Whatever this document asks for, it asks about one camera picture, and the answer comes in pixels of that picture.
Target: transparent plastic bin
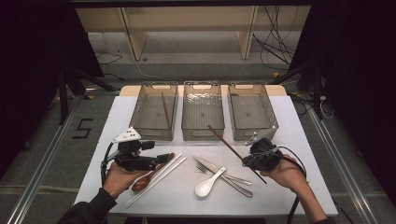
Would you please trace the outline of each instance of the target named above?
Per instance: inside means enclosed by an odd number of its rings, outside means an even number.
[[[147,82],[141,86],[130,125],[143,140],[172,141],[177,113],[177,83]]]
[[[184,141],[219,141],[208,125],[224,135],[220,84],[217,81],[186,81],[181,123]]]
[[[233,140],[247,141],[255,132],[262,132],[268,139],[274,138],[278,124],[262,82],[232,82],[228,85],[227,98]]]

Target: white tabletop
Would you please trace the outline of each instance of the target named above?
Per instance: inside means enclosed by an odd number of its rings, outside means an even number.
[[[134,105],[137,97],[118,96],[108,114],[105,128],[99,139],[87,174],[81,184],[76,203],[89,202],[101,187],[100,163],[111,140],[126,131],[129,127]],[[270,101],[279,124],[273,144],[279,147],[288,147],[303,161],[307,170],[307,179],[318,201],[328,216],[337,215],[337,210],[332,202],[318,165],[315,161],[311,147],[304,134],[289,96],[270,96]],[[172,142],[157,142],[154,149],[145,150],[142,156],[155,157],[160,154],[174,152],[176,155],[183,153],[187,159],[172,173],[150,189],[140,199],[129,207],[125,207],[135,195],[131,190],[124,191],[117,199],[117,205],[111,209],[110,214],[140,217],[265,217],[274,215],[287,215],[290,212],[295,194],[289,189],[280,187],[270,178],[264,179],[264,184],[252,171],[242,166],[241,161],[222,142],[185,142],[181,131],[181,114],[183,101],[178,100],[176,128]],[[224,139],[242,156],[248,155],[249,147],[243,142],[233,140],[228,102],[223,96],[223,111],[225,120]],[[250,180],[252,186],[240,185],[253,192],[253,197],[248,198],[218,179],[208,196],[198,197],[195,186],[208,179],[195,167],[193,156],[198,156],[217,166],[225,166],[227,175],[234,175]],[[299,205],[296,215],[304,214]]]

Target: sleeve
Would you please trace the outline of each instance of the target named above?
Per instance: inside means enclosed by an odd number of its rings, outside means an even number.
[[[333,217],[328,217],[321,221],[315,222],[314,224],[336,224],[335,219]]]
[[[99,189],[98,194],[89,203],[76,203],[74,206],[69,208],[58,223],[101,223],[106,217],[108,211],[110,211],[110,209],[116,204],[116,201],[114,201],[114,199],[104,189]]]

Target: white spoon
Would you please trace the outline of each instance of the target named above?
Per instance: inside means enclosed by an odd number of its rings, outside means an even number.
[[[213,184],[215,183],[216,179],[220,175],[222,175],[222,173],[224,173],[224,171],[226,171],[226,170],[227,170],[227,168],[221,167],[215,175],[213,175],[206,181],[199,183],[195,187],[195,193],[200,197],[205,197],[206,195],[208,195],[210,190],[212,190]]]

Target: hand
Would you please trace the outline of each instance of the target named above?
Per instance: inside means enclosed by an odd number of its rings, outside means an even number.
[[[296,161],[288,154],[285,154],[284,157]],[[280,186],[288,188],[293,192],[308,185],[300,169],[293,163],[285,160],[280,160],[279,165],[272,171],[260,171],[260,175],[274,179]]]
[[[111,163],[110,170],[107,173],[107,178],[103,189],[107,191],[113,199],[117,199],[121,193],[128,189],[134,181],[146,175],[149,171],[133,171],[128,172],[119,167],[116,162]]]

